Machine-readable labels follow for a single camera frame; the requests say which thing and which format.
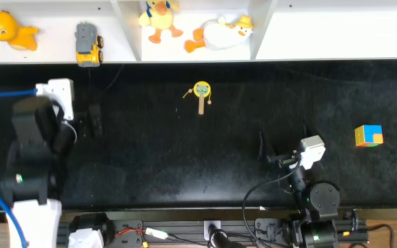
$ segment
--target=duck wearing yellow hat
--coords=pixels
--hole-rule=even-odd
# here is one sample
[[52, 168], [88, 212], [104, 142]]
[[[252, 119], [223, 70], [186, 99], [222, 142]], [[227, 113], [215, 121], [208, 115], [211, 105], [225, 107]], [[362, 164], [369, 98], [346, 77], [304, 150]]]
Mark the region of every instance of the duck wearing yellow hat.
[[220, 17], [218, 21], [208, 21], [203, 28], [194, 30], [194, 41], [186, 41], [185, 49], [191, 53], [204, 47], [211, 50], [232, 48], [246, 41], [253, 31], [254, 26], [247, 15], [243, 15], [235, 24], [228, 24], [224, 17]]
[[33, 27], [23, 27], [6, 11], [0, 11], [0, 41], [7, 41], [16, 50], [35, 51], [38, 45], [34, 34], [39, 31]]
[[148, 39], [153, 43], [161, 42], [162, 31], [169, 29], [173, 37], [180, 37], [182, 30], [174, 27], [174, 15], [171, 10], [179, 11], [180, 5], [177, 1], [150, 0], [146, 2], [146, 12], [139, 18], [139, 24], [142, 27], [151, 25], [156, 29], [156, 33]]

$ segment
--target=yellow and gray toy truck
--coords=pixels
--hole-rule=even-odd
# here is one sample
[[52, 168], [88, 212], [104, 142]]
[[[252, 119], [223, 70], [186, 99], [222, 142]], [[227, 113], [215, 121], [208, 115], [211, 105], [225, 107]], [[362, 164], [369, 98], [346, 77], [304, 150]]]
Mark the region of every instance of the yellow and gray toy truck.
[[76, 58], [81, 67], [97, 67], [103, 62], [103, 39], [97, 29], [89, 23], [80, 23], [74, 33], [76, 37]]

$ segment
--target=toy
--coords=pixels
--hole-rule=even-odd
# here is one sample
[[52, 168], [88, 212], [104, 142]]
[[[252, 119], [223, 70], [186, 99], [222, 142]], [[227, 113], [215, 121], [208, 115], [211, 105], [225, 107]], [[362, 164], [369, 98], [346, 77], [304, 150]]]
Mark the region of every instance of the toy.
[[227, 24], [224, 17], [218, 21], [208, 21], [203, 28], [194, 30], [194, 41], [186, 41], [185, 49], [191, 53], [197, 48], [207, 47], [211, 50], [232, 48], [244, 41], [254, 31], [250, 17], [243, 15], [234, 25]]
[[211, 85], [209, 83], [206, 83], [205, 81], [200, 81], [194, 85], [194, 89], [189, 89], [185, 96], [188, 93], [192, 93], [198, 97], [198, 114], [204, 114], [205, 113], [205, 97], [209, 97], [207, 100], [207, 104], [211, 104]]
[[103, 38], [89, 23], [80, 23], [74, 33], [76, 37], [76, 59], [81, 67], [97, 67], [103, 62]]
[[0, 11], [0, 41], [7, 41], [15, 50], [32, 50], [38, 48], [34, 34], [39, 30], [33, 27], [23, 27], [7, 11]]
[[183, 34], [182, 30], [178, 30], [174, 27], [174, 16], [171, 11], [171, 9], [179, 11], [179, 3], [176, 1], [152, 0], [147, 1], [146, 6], [146, 12], [139, 18], [139, 24], [142, 27], [151, 24], [151, 26], [156, 29], [156, 33], [148, 37], [151, 42], [156, 44], [160, 43], [162, 31], [166, 29], [171, 30], [173, 37], [180, 37]]
[[362, 125], [355, 129], [356, 146], [375, 147], [384, 143], [380, 125]]

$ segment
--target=colorful cube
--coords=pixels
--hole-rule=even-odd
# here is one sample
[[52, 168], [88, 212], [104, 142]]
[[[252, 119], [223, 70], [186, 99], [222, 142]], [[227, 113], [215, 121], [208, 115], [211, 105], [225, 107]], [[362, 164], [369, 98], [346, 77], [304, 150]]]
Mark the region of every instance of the colorful cube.
[[380, 125], [362, 125], [355, 129], [356, 146], [375, 147], [384, 143], [383, 129]]

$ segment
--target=white plush duck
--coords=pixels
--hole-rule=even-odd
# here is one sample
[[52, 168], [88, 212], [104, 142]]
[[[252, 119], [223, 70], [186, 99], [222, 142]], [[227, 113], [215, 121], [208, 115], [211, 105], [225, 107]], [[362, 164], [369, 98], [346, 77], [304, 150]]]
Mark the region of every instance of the white plush duck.
[[197, 48], [207, 47], [211, 50], [224, 50], [244, 42], [254, 31], [250, 17], [243, 15], [240, 21], [227, 24], [225, 17], [218, 21], [208, 21], [203, 28], [194, 30], [194, 40], [186, 41], [185, 49], [193, 52]]

